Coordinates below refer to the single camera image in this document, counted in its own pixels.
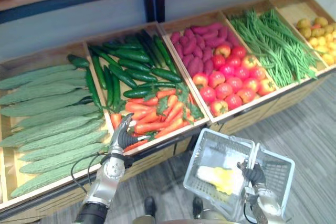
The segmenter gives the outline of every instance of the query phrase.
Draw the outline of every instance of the tomato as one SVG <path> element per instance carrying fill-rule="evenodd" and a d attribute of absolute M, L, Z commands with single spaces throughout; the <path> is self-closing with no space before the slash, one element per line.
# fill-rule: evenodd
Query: tomato
<path fill-rule="evenodd" d="M 210 110 L 212 115 L 219 116 L 228 111 L 228 105 L 224 101 L 217 100 L 211 103 Z"/>
<path fill-rule="evenodd" d="M 234 110 L 243 103 L 242 99 L 236 94 L 229 95 L 224 101 L 227 103 L 229 110 Z"/>
<path fill-rule="evenodd" d="M 266 78 L 266 70 L 263 67 L 256 66 L 250 70 L 250 77 L 261 81 Z"/>
<path fill-rule="evenodd" d="M 234 93 L 238 92 L 243 87 L 243 82 L 238 77 L 231 77 L 225 83 L 232 87 Z"/>
<path fill-rule="evenodd" d="M 209 86 L 202 87 L 199 92 L 206 104 L 210 104 L 216 100 L 216 92 L 213 88 L 210 88 Z"/>
<path fill-rule="evenodd" d="M 252 69 L 257 65 L 257 58 L 253 55 L 245 56 L 241 61 L 241 65 L 247 69 Z"/>
<path fill-rule="evenodd" d="M 212 57 L 212 62 L 214 64 L 214 69 L 219 69 L 221 66 L 225 65 L 225 58 L 223 55 L 214 55 Z"/>
<path fill-rule="evenodd" d="M 231 48 L 229 45 L 223 44 L 216 47 L 215 55 L 224 55 L 225 58 L 228 57 L 231 53 Z"/>
<path fill-rule="evenodd" d="M 243 88 L 252 89 L 255 93 L 259 90 L 260 83 L 255 78 L 248 78 L 243 82 Z"/>
<path fill-rule="evenodd" d="M 238 67 L 235 69 L 235 76 L 238 77 L 240 80 L 244 81 L 250 76 L 250 73 L 247 68 Z"/>
<path fill-rule="evenodd" d="M 242 61 L 238 56 L 230 56 L 229 58 L 226 59 L 226 64 L 234 68 L 240 67 L 241 62 Z"/>
<path fill-rule="evenodd" d="M 260 81 L 260 88 L 258 90 L 258 94 L 263 96 L 272 93 L 273 91 L 275 91 L 275 84 L 273 82 L 267 79 Z"/>
<path fill-rule="evenodd" d="M 241 89 L 237 92 L 237 95 L 240 96 L 240 98 L 243 101 L 243 104 L 251 102 L 256 97 L 256 93 L 252 89 Z"/>
<path fill-rule="evenodd" d="M 215 88 L 216 97 L 220 100 L 223 100 L 228 95 L 233 93 L 232 87 L 227 83 L 221 83 Z"/>
<path fill-rule="evenodd" d="M 209 75 L 209 86 L 215 88 L 219 84 L 225 82 L 225 76 L 219 71 L 213 71 Z"/>
<path fill-rule="evenodd" d="M 246 55 L 246 49 L 243 46 L 236 46 L 231 50 L 231 55 L 238 56 L 239 58 L 243 58 Z"/>
<path fill-rule="evenodd" d="M 193 82 L 197 87 L 205 87 L 208 86 L 209 78 L 204 73 L 197 73 L 193 77 Z"/>

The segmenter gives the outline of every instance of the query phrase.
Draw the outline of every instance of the black shoe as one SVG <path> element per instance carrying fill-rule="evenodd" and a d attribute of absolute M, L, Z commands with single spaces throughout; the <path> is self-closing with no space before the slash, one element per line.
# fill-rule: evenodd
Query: black shoe
<path fill-rule="evenodd" d="M 203 211 L 203 201 L 201 198 L 195 196 L 193 200 L 194 219 L 198 219 L 202 211 Z"/>
<path fill-rule="evenodd" d="M 155 217 L 156 205 L 152 196 L 145 199 L 145 214 Z"/>

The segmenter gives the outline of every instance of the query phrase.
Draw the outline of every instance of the carrot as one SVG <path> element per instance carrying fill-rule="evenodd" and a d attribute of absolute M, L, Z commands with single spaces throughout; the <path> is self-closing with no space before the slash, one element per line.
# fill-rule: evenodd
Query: carrot
<path fill-rule="evenodd" d="M 158 99 L 161 99 L 163 97 L 166 97 L 167 95 L 171 94 L 176 94 L 176 89 L 166 89 L 166 90 L 161 90 L 156 93 L 156 97 Z"/>
<path fill-rule="evenodd" d="M 118 128 L 119 124 L 121 123 L 121 114 L 111 114 L 111 121 L 113 128 Z"/>
<path fill-rule="evenodd" d="M 126 147 L 126 148 L 124 149 L 124 152 L 128 152 L 128 151 L 130 151 L 130 150 L 132 150 L 132 149 L 135 149 L 135 148 L 137 148 L 137 147 L 139 147 L 139 146 L 141 146 L 141 145 L 143 145 L 143 144 L 146 144 L 146 143 L 148 143 L 148 140 L 147 140 L 147 139 L 146 139 L 146 140 L 142 140 L 142 141 L 138 141 L 137 143 L 132 144 L 132 145 Z"/>
<path fill-rule="evenodd" d="M 152 122 L 155 122 L 157 119 L 159 119 L 159 116 L 156 114 L 156 110 L 153 110 L 151 113 L 146 115 L 143 119 L 138 121 L 138 124 L 152 123 Z"/>
<path fill-rule="evenodd" d="M 152 107 L 142 105 L 142 104 L 137 104 L 133 102 L 127 102 L 125 105 L 125 110 L 129 112 L 135 112 L 137 110 L 150 110 Z"/>
<path fill-rule="evenodd" d="M 157 131 L 158 129 L 165 128 L 166 126 L 166 122 L 137 124 L 134 127 L 134 132 L 136 132 L 137 134 L 144 134 L 149 131 Z"/>
<path fill-rule="evenodd" d="M 137 99 L 129 99 L 128 101 L 147 106 L 156 106 L 158 104 L 159 99 L 157 97 L 153 97 L 152 99 L 149 99 L 148 101 L 145 102 L 143 98 L 137 98 Z"/>
<path fill-rule="evenodd" d="M 173 109 L 168 114 L 165 122 L 170 122 L 173 118 L 183 109 L 184 104 L 182 102 L 177 102 Z"/>
<path fill-rule="evenodd" d="M 168 133 L 171 133 L 173 131 L 178 130 L 179 128 L 183 127 L 183 119 L 178 118 L 177 120 L 173 121 L 169 126 L 158 132 L 157 135 L 155 135 L 155 138 L 159 138 L 161 136 L 167 135 Z"/>

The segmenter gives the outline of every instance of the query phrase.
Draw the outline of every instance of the purple sweet potato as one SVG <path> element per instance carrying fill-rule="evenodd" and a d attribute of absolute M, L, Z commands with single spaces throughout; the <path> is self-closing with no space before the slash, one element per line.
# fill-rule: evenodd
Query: purple sweet potato
<path fill-rule="evenodd" d="M 228 31 L 228 27 L 227 26 L 223 26 L 219 31 L 218 31 L 218 36 L 219 37 L 224 37 L 225 39 L 227 38 L 227 31 Z"/>
<path fill-rule="evenodd" d="M 223 44 L 225 42 L 224 37 L 218 37 L 218 38 L 211 38 L 205 40 L 205 45 L 210 48 L 218 47 L 219 45 Z"/>
<path fill-rule="evenodd" d="M 206 47 L 203 50 L 203 62 L 206 62 L 207 60 L 211 59 L 213 56 L 212 49 L 210 47 Z"/>
<path fill-rule="evenodd" d="M 206 34 L 202 35 L 203 39 L 211 39 L 211 38 L 216 38 L 218 36 L 218 30 L 211 30 L 208 31 Z"/>
<path fill-rule="evenodd" d="M 236 35 L 233 33 L 233 31 L 227 32 L 227 41 L 230 42 L 233 46 L 239 46 L 239 40 L 236 38 Z"/>
<path fill-rule="evenodd" d="M 180 39 L 179 39 L 179 42 L 180 44 L 182 45 L 182 47 L 184 47 L 187 43 L 188 43 L 189 39 L 185 36 L 182 36 Z"/>
<path fill-rule="evenodd" d="M 188 39 L 192 38 L 195 36 L 195 34 L 193 33 L 193 31 L 190 28 L 187 28 L 184 30 L 184 34 L 185 37 L 187 37 Z"/>
<path fill-rule="evenodd" d="M 207 60 L 206 62 L 204 62 L 204 69 L 203 72 L 207 75 L 211 74 L 212 71 L 214 71 L 214 64 L 212 62 L 212 59 Z"/>
<path fill-rule="evenodd" d="M 172 41 L 173 44 L 177 43 L 180 39 L 180 32 L 179 31 L 175 31 L 172 33 L 172 35 L 170 36 L 170 40 Z"/>
<path fill-rule="evenodd" d="M 194 51 L 193 51 L 193 55 L 195 57 L 199 57 L 202 58 L 203 57 L 203 51 L 201 50 L 201 48 L 199 46 L 196 46 Z"/>
<path fill-rule="evenodd" d="M 183 46 L 183 54 L 188 55 L 191 54 L 196 47 L 196 38 L 192 37 L 187 44 Z"/>
<path fill-rule="evenodd" d="M 188 66 L 189 66 L 189 63 L 192 61 L 194 59 L 194 56 L 193 55 L 186 55 L 186 56 L 184 56 L 184 58 L 183 58 L 183 64 L 184 64 L 184 66 L 187 68 Z"/>
<path fill-rule="evenodd" d="M 196 35 L 196 42 L 202 50 L 205 48 L 205 41 L 200 35 Z"/>

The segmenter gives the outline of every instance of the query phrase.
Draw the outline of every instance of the cucumber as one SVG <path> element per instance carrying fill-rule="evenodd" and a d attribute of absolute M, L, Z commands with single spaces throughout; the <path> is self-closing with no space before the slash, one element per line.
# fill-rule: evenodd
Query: cucumber
<path fill-rule="evenodd" d="M 144 82 L 157 82 L 157 78 L 152 76 L 149 73 L 144 73 L 142 71 L 134 70 L 134 69 L 126 69 L 126 73 L 130 75 L 135 80 L 144 81 Z"/>
<path fill-rule="evenodd" d="M 123 71 L 120 68 L 117 68 L 116 66 L 110 64 L 109 68 L 114 76 L 116 76 L 119 80 L 121 80 L 123 83 L 125 83 L 130 88 L 135 89 L 138 85 L 133 81 L 133 79 L 129 76 L 128 73 Z"/>
<path fill-rule="evenodd" d="M 159 76 L 159 77 L 161 77 L 165 80 L 171 81 L 171 82 L 179 83 L 179 82 L 182 81 L 180 76 L 178 76 L 177 74 L 175 74 L 173 72 L 165 70 L 165 69 L 153 68 L 151 71 L 156 76 Z"/>
<path fill-rule="evenodd" d="M 152 92 L 152 89 L 150 88 L 136 88 L 132 90 L 128 90 L 124 92 L 124 97 L 127 98 L 143 98 L 146 95 L 148 95 L 150 92 Z"/>
<path fill-rule="evenodd" d="M 118 64 L 123 66 L 123 67 L 140 70 L 140 71 L 146 72 L 146 73 L 149 73 L 151 71 L 149 67 L 147 67 L 147 66 L 145 66 L 141 63 L 131 61 L 131 60 L 120 59 L 118 61 Z"/>
<path fill-rule="evenodd" d="M 67 59 L 76 68 L 87 68 L 88 66 L 90 66 L 90 63 L 87 59 L 78 57 L 76 55 L 68 55 Z"/>
<path fill-rule="evenodd" d="M 172 82 L 154 82 L 154 83 L 144 83 L 138 86 L 139 88 L 176 88 L 176 84 Z"/>

